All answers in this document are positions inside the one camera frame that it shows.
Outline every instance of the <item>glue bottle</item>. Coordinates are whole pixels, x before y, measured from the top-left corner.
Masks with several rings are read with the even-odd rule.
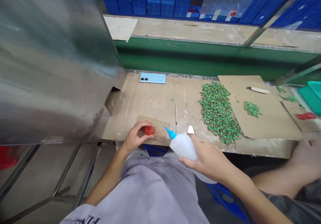
[[[191,161],[196,161],[197,152],[191,138],[185,133],[177,134],[174,131],[169,130],[167,127],[165,127],[165,129],[167,130],[169,137],[172,139],[170,143],[170,148],[178,155],[178,157],[186,158]],[[193,169],[191,170],[201,181],[209,184],[217,183],[216,181],[207,178],[205,175]]]

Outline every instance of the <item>red plastic stool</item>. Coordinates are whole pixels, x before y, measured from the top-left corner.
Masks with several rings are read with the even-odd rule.
[[[0,146],[0,170],[8,169],[15,166],[19,157],[10,155],[11,146]]]

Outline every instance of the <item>green wall panel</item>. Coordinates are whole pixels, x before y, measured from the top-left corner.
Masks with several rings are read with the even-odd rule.
[[[317,56],[317,54],[239,46],[131,37],[114,41],[127,69],[206,76],[261,75],[265,81]],[[316,72],[293,83],[306,84]]]

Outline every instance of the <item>gray shirt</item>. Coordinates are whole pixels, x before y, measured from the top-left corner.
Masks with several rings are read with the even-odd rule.
[[[83,204],[61,223],[209,224],[198,205],[193,172],[170,157],[128,161],[118,185],[96,207]]]

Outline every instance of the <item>blue nozzle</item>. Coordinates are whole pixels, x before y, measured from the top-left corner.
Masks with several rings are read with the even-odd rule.
[[[177,134],[174,131],[168,129],[166,126],[165,126],[165,129],[167,130],[168,135],[171,139],[174,139],[176,137]]]

